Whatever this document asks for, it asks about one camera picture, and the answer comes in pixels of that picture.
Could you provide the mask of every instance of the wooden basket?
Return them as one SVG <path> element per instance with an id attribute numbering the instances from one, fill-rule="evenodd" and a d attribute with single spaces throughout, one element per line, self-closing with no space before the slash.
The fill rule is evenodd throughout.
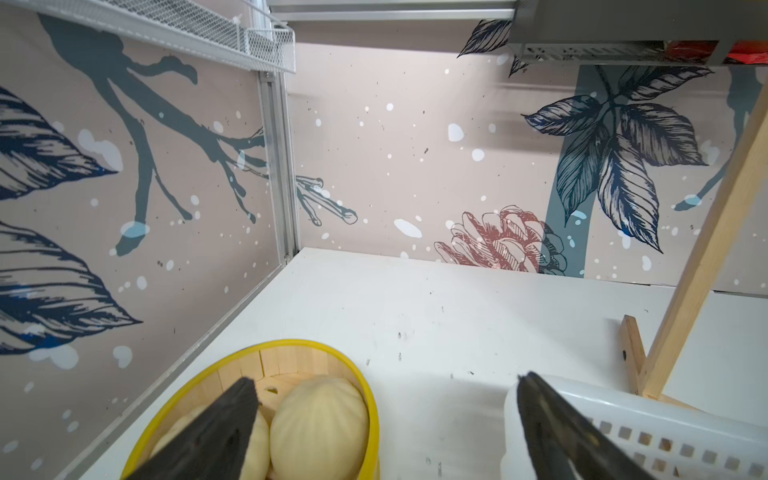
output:
<path id="1" fill-rule="evenodd" d="M 309 340 L 276 340 L 251 346 L 209 366 L 174 394 L 152 419 L 128 457 L 122 478 L 129 476 L 150 457 L 152 448 L 181 416 L 200 405 L 210 405 L 240 377 L 256 382 L 261 412 L 272 423 L 286 395 L 303 380 L 317 375 L 348 379 L 368 407 L 369 433 L 366 456 L 359 480 L 379 478 L 379 412 L 368 382 L 342 353 Z M 270 466 L 270 480 L 279 480 Z"/>

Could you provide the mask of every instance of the yellow basket rim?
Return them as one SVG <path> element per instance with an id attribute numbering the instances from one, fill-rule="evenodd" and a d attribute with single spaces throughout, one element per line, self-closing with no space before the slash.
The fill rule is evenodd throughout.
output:
<path id="1" fill-rule="evenodd" d="M 362 461 L 362 467 L 360 468 L 358 478 L 373 478 L 373 474 L 376 470 L 376 464 L 379 460 L 379 410 L 376 408 L 376 400 L 373 398 L 373 391 L 368 385 L 366 377 L 362 375 L 362 372 L 360 372 L 360 369 L 357 368 L 357 365 L 355 365 L 352 360 L 346 358 L 346 356 L 340 351 L 334 349 L 331 346 L 325 345 L 324 343 L 303 339 L 273 340 L 271 342 L 264 342 L 254 346 L 249 346 L 242 350 L 238 350 L 231 355 L 225 356 L 218 362 L 195 375 L 192 380 L 185 383 L 184 386 L 182 386 L 176 393 L 174 393 L 173 396 L 171 396 L 167 402 L 165 402 L 163 408 L 157 412 L 157 414 L 152 418 L 147 427 L 141 433 L 141 437 L 139 437 L 138 442 L 136 442 L 134 449 L 131 451 L 131 455 L 128 456 L 128 461 L 125 462 L 125 468 L 123 468 L 121 478 L 128 477 L 136 470 L 136 468 L 138 468 L 139 457 L 141 457 L 141 453 L 144 451 L 144 449 L 147 448 L 147 444 L 149 443 L 149 440 L 154 434 L 155 430 L 160 427 L 160 424 L 163 422 L 163 419 L 165 419 L 165 416 L 169 413 L 169 411 L 172 410 L 172 408 L 175 407 L 176 404 L 179 403 L 179 401 L 186 394 L 188 394 L 190 390 L 192 390 L 192 388 L 197 386 L 209 375 L 216 372 L 218 369 L 230 362 L 260 350 L 271 349 L 278 346 L 308 346 L 310 348 L 322 350 L 323 352 L 329 353 L 344 362 L 344 364 L 353 371 L 355 377 L 358 379 L 360 385 L 362 386 L 362 394 L 366 399 L 369 417 L 368 446 L 366 447 L 366 456 Z"/>

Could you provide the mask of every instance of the metal wire shelf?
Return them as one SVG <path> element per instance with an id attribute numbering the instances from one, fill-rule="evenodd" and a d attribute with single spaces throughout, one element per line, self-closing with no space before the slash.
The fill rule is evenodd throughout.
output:
<path id="1" fill-rule="evenodd" d="M 296 36 L 243 0 L 253 27 L 191 0 L 2 0 L 243 70 L 296 73 Z"/>

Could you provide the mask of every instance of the basket hole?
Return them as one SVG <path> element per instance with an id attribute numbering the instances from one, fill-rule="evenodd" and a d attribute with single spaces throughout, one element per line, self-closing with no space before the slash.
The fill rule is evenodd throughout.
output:
<path id="1" fill-rule="evenodd" d="M 687 443 L 684 443 L 683 446 L 680 448 L 680 454 L 683 457 L 692 457 L 694 456 L 694 447 L 688 445 Z"/>
<path id="2" fill-rule="evenodd" d="M 629 427 L 619 428 L 620 439 L 629 440 L 630 435 L 632 435 L 632 429 L 630 429 Z"/>
<path id="3" fill-rule="evenodd" d="M 650 433 L 646 432 L 640 432 L 640 435 L 637 437 L 637 443 L 641 445 L 648 446 L 650 445 L 650 439 L 651 439 Z"/>
<path id="4" fill-rule="evenodd" d="M 672 441 L 669 439 L 661 439 L 661 442 L 659 442 L 659 450 L 664 450 L 665 452 L 672 450 Z"/>
<path id="5" fill-rule="evenodd" d="M 734 472 L 739 469 L 739 459 L 734 457 L 728 457 L 728 459 L 725 461 L 725 468 L 728 470 L 733 470 Z"/>
<path id="6" fill-rule="evenodd" d="M 611 425 L 609 422 L 600 422 L 600 433 L 603 435 L 610 435 L 611 434 Z"/>
<path id="7" fill-rule="evenodd" d="M 667 463 L 661 458 L 655 458 L 654 464 L 651 466 L 651 468 L 657 472 L 663 472 L 666 467 Z"/>
<path id="8" fill-rule="evenodd" d="M 717 460 L 717 453 L 711 450 L 704 450 L 704 455 L 701 456 L 702 462 L 713 464 L 715 460 Z"/>
<path id="9" fill-rule="evenodd" d="M 760 478 L 763 476 L 763 471 L 765 470 L 765 466 L 760 465 L 759 463 L 753 463 L 750 465 L 750 470 L 747 472 L 750 477 L 754 478 Z"/>

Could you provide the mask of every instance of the steamed bun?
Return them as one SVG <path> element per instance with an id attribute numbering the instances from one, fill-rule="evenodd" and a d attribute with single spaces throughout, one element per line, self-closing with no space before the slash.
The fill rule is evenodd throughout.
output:
<path id="1" fill-rule="evenodd" d="M 195 407 L 174 423 L 168 433 L 160 437 L 152 449 L 152 455 L 159 452 L 176 435 L 184 430 L 193 420 L 205 410 L 206 406 Z M 256 420 L 250 431 L 248 448 L 245 451 L 243 467 L 240 470 L 240 480 L 264 480 L 266 472 L 270 469 L 270 427 L 267 425 L 261 409 L 256 413 Z"/>
<path id="2" fill-rule="evenodd" d="M 272 420 L 270 453 L 277 478 L 356 478 L 368 427 L 366 404 L 349 380 L 320 376 L 300 383 Z"/>

